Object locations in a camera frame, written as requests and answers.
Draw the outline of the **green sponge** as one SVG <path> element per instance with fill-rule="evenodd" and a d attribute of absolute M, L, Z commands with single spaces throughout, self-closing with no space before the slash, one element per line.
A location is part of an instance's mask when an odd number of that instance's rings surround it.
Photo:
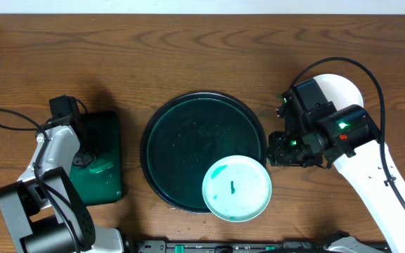
<path fill-rule="evenodd" d="M 114 166 L 112 160 L 95 160 L 89 165 L 89 172 L 91 174 L 98 174 Z"/>

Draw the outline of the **mint plate front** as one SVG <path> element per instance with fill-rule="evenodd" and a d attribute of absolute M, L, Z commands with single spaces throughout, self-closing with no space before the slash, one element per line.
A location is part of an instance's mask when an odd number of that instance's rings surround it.
<path fill-rule="evenodd" d="M 259 216 L 272 196 L 271 178 L 263 164 L 232 155 L 216 161 L 202 181 L 202 197 L 220 219 L 240 223 Z"/>

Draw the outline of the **white plate with green stain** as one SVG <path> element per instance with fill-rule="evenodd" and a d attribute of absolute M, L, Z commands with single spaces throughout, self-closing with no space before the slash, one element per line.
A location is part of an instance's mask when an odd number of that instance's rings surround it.
<path fill-rule="evenodd" d="M 313 79 L 319 85 L 328 101 L 332 101 L 336 110 L 350 105 L 364 107 L 364 100 L 360 90 L 347 78 L 338 74 L 320 74 Z"/>

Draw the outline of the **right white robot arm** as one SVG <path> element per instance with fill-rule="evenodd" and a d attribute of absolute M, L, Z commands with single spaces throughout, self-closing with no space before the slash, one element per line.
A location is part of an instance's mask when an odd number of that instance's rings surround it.
<path fill-rule="evenodd" d="M 349 105 L 319 122 L 328 136 L 324 156 L 355 189 L 392 252 L 405 252 L 405 180 L 381 131 L 360 105 Z"/>

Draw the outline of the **dark green rectangular tray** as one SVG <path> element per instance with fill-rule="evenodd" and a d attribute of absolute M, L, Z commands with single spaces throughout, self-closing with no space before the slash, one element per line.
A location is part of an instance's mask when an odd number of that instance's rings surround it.
<path fill-rule="evenodd" d="M 70 180 L 86 206 L 117 202 L 123 197 L 119 118 L 113 111 L 82 117 L 96 133 L 96 160 L 112 160 L 114 166 L 91 174 L 89 167 L 78 169 L 72 165 Z"/>

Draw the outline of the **round dark green tray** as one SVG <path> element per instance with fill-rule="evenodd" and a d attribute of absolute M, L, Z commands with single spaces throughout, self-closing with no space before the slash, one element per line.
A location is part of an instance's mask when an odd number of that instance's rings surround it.
<path fill-rule="evenodd" d="M 165 103 L 147 123 L 140 145 L 143 175 L 166 203 L 209 212 L 202 184 L 218 160 L 244 155 L 266 164 L 266 138 L 249 107 L 226 93 L 199 91 Z"/>

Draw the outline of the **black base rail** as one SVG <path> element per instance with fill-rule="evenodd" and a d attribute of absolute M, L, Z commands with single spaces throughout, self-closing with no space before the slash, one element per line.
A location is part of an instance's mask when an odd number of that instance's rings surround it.
<path fill-rule="evenodd" d="M 343 238 L 329 246 L 310 242 L 240 243 L 240 242 L 138 242 L 139 253 L 260 253 L 260 252 L 391 252 L 387 245 L 364 245 L 354 238 Z"/>

